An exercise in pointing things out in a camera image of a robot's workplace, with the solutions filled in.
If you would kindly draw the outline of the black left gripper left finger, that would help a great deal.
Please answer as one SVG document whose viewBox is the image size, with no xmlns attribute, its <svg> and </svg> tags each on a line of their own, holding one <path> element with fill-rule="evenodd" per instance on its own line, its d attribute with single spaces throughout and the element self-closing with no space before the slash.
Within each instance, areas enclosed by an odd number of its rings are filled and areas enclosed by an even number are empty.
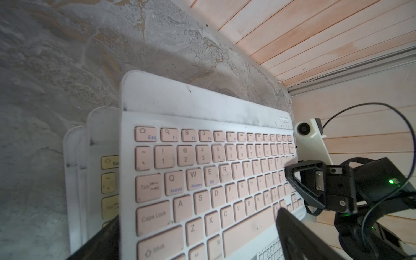
<svg viewBox="0 0 416 260">
<path fill-rule="evenodd" d="M 68 260 L 118 260 L 120 242 L 119 217 L 111 220 Z"/>
</svg>

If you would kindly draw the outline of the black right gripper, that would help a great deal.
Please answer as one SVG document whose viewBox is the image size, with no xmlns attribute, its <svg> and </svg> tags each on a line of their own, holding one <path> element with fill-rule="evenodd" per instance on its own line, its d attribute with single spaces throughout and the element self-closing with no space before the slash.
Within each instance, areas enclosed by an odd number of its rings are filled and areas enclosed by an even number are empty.
<svg viewBox="0 0 416 260">
<path fill-rule="evenodd" d="M 334 225 L 342 249 L 354 260 L 412 260 L 400 239 L 377 221 L 390 213 L 416 208 L 416 189 L 386 157 L 373 160 L 355 157 L 342 166 L 357 163 L 352 173 L 355 181 L 356 214 L 335 215 Z M 287 181 L 312 207 L 325 209 L 326 173 L 320 160 L 305 160 L 286 166 Z"/>
</svg>

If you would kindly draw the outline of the white key keyboard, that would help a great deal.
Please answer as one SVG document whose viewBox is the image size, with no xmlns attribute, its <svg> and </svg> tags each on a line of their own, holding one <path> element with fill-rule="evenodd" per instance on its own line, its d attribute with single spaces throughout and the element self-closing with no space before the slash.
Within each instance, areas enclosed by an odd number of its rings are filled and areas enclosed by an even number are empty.
<svg viewBox="0 0 416 260">
<path fill-rule="evenodd" d="M 284 260 L 280 238 L 276 237 L 261 237 L 255 239 L 253 244 L 255 246 L 255 254 L 252 260 Z"/>
</svg>

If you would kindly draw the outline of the pink keyboard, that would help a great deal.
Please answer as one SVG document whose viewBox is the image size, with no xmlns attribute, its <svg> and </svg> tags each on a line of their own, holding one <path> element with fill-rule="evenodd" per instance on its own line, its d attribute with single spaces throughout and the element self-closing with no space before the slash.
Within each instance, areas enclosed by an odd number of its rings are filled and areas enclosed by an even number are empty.
<svg viewBox="0 0 416 260">
<path fill-rule="evenodd" d="M 289 113 L 139 70 L 120 109 L 122 260 L 252 260 L 280 208 L 305 217 Z"/>
<path fill-rule="evenodd" d="M 70 253 L 78 251 L 85 243 L 86 224 L 84 197 L 80 187 L 79 147 L 85 127 L 78 126 L 69 130 L 63 139 L 63 158 L 66 185 L 66 201 Z"/>
<path fill-rule="evenodd" d="M 78 165 L 78 188 L 80 207 L 80 226 L 82 245 L 88 241 L 87 235 L 87 170 L 86 170 L 86 128 L 80 128 L 80 135 L 77 142 L 76 158 Z"/>
</svg>

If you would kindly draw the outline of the yellow key keyboard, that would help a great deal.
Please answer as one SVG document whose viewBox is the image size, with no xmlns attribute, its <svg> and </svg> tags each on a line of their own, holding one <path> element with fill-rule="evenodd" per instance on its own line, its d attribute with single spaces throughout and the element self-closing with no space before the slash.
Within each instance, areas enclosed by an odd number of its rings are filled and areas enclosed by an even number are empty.
<svg viewBox="0 0 416 260">
<path fill-rule="evenodd" d="M 90 112 L 87 134 L 87 236 L 92 238 L 119 214 L 119 110 Z"/>
</svg>

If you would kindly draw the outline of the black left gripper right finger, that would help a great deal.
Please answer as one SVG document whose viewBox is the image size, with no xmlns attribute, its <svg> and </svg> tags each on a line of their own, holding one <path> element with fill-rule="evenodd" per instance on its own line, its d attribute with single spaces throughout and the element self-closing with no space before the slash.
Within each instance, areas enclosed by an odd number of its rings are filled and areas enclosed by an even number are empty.
<svg viewBox="0 0 416 260">
<path fill-rule="evenodd" d="M 285 208 L 278 210 L 276 228 L 286 260 L 343 259 Z"/>
</svg>

